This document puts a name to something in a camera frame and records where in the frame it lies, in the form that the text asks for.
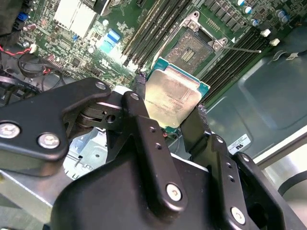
screw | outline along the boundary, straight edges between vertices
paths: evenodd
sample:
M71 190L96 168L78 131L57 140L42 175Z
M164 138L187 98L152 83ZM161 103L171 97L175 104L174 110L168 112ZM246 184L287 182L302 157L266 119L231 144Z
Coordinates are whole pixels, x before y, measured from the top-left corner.
M219 48L220 48L220 46L218 44L213 45L213 49L219 49Z
M190 23L189 27L190 27L190 29L194 30L195 27L196 27L196 24L195 23Z
M96 87L101 89L101 90L105 90L106 86L102 83L102 82L96 82Z
M168 184L166 186L166 192L169 195L169 197L174 201L181 200L181 191L179 188L174 184Z
M220 143L223 143L223 140L222 140L219 136L216 136L216 139L217 139Z
M59 146L59 138L52 133L42 134L38 138L38 144L45 149L55 149Z
M245 217L237 207L231 208L231 214L239 224L245 224Z
M243 157L243 159L244 159L245 161L249 162L249 159L247 158L247 156L242 155L242 157Z
M132 93L130 94L130 96L134 99L134 100L139 100L139 96L136 93Z
M12 123L0 124L0 138L15 138L20 133L20 128Z

white connector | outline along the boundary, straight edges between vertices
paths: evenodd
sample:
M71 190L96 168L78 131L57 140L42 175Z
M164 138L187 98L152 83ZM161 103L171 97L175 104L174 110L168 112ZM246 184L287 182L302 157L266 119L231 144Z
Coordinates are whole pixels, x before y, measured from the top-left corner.
M280 40L278 38L275 38L274 40L270 41L271 46L277 46L280 43Z
M31 44L30 45L30 54L35 53L35 51L37 50L37 44Z
M260 32L260 34L261 34L262 36L264 36L264 37L269 36L270 33L271 33L271 31L270 31L269 29L266 29L266 30Z

capacitor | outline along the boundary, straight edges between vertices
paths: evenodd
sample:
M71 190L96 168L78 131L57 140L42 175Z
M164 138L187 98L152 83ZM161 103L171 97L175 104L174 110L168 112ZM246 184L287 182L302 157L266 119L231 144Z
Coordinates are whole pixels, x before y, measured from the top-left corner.
M95 47L94 46L90 46L87 51L90 53L90 54L93 54L95 52Z
M288 15L286 15L286 16L280 18L279 20L280 20L281 23L287 23L289 21L289 19L290 19L290 17Z
M244 0L236 0L236 4L238 6L243 6L244 5Z
M286 13L283 10L277 10L275 12L275 16L278 18L283 18L286 15Z
M107 19L103 20L103 21L102 21L102 25L103 25L103 26L109 25L109 21L108 21Z
M55 58L56 58L56 56L55 56L54 54L50 54L50 55L47 57L47 60L48 60L48 61L53 61Z
M37 28L37 25L32 23L24 27L24 31L33 31Z
M251 8L250 6L246 6L246 7L244 7L244 9L243 9L243 13L250 14L250 13L251 13L251 10L252 10L252 8Z
M250 20L250 24L251 24L252 26L256 27L256 26L259 25L259 21L256 20L256 19L252 19L252 20Z

heatsink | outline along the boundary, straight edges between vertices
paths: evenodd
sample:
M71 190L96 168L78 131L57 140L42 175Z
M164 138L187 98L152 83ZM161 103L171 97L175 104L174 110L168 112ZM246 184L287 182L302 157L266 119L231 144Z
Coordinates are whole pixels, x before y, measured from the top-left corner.
M84 38L96 13L79 0L61 0L54 15L58 25Z

blue connector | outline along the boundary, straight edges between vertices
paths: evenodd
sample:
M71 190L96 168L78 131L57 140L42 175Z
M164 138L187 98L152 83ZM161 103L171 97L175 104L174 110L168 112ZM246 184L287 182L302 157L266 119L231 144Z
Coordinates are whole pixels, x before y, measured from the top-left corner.
M17 16L17 18L19 19L19 20L21 20L21 21L27 21L28 20L28 18L29 18L29 15L27 15L27 14L25 14L25 13L19 13L19 15Z

